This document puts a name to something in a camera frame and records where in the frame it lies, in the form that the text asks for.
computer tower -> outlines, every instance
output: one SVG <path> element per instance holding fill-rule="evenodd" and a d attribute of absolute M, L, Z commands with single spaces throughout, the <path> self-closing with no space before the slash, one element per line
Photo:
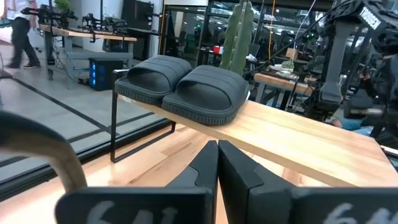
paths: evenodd
<path fill-rule="evenodd" d="M 123 61 L 109 58 L 90 58 L 89 86 L 96 91 L 112 89 L 113 70 L 123 69 Z"/>

black slide sandal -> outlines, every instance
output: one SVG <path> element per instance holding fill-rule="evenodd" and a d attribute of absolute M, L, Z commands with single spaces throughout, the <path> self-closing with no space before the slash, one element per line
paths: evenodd
<path fill-rule="evenodd" d="M 249 83 L 237 73 L 201 65 L 163 98 L 162 108 L 205 125 L 231 122 L 246 101 Z"/>
<path fill-rule="evenodd" d="M 175 91 L 177 83 L 192 71 L 184 59 L 157 55 L 132 67 L 126 77 L 115 82 L 116 93 L 130 99 L 160 106 Z"/>

green cactus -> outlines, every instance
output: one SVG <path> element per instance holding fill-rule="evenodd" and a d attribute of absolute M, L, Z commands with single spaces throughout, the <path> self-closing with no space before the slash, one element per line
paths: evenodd
<path fill-rule="evenodd" d="M 220 67 L 240 75 L 246 65 L 251 34 L 253 30 L 254 12 L 249 0 L 240 0 L 228 19 L 225 33 L 223 55 Z"/>

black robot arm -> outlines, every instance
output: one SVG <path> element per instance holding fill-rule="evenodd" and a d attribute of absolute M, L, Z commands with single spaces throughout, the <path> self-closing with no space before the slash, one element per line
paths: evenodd
<path fill-rule="evenodd" d="M 383 55 L 398 54 L 398 16 L 385 10 L 380 0 L 353 0 L 334 8 L 325 17 L 327 45 L 319 86 L 303 103 L 305 115 L 318 121 L 332 116 L 343 101 L 338 79 L 345 44 L 355 27 L 363 24 L 372 32 L 372 44 Z"/>

wooden tabletop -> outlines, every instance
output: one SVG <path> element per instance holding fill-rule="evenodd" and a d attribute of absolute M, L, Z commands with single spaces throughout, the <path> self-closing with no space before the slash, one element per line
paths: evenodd
<path fill-rule="evenodd" d="M 50 32 L 50 25 L 39 24 L 39 29 Z M 89 33 L 87 30 L 77 29 L 77 28 L 69 28 L 69 29 L 60 29 L 58 27 L 52 27 L 52 32 L 55 35 L 61 35 L 65 37 L 88 37 L 93 38 L 93 34 Z M 125 40 L 135 42 L 137 39 L 135 37 L 122 37 L 119 35 L 107 34 L 106 32 L 95 32 L 95 38 L 99 39 L 109 39 L 109 40 Z"/>
<path fill-rule="evenodd" d="M 397 172 L 373 138 L 329 124 L 247 101 L 234 121 L 214 127 L 133 103 L 330 186 L 398 186 Z"/>
<path fill-rule="evenodd" d="M 261 73 L 254 74 L 254 80 L 259 83 L 264 83 L 266 85 L 274 86 L 277 88 L 283 88 L 285 90 L 293 90 L 294 81 L 284 80 L 282 78 L 273 77 L 270 75 L 265 75 Z M 307 84 L 298 83 L 296 86 L 296 93 L 311 95 L 313 88 Z"/>
<path fill-rule="evenodd" d="M 134 149 L 161 134 L 170 127 L 118 149 L 116 155 Z M 163 187 L 181 173 L 213 138 L 198 131 L 177 125 L 173 134 L 147 146 L 145 149 L 113 164 L 109 154 L 83 165 L 89 187 L 129 186 Z M 323 183 L 300 175 L 261 157 L 246 153 L 271 172 L 298 186 L 324 187 Z M 0 223 L 41 223 L 56 224 L 54 207 L 65 193 L 58 177 L 0 202 Z M 216 224 L 228 224 L 223 196 L 218 187 Z"/>

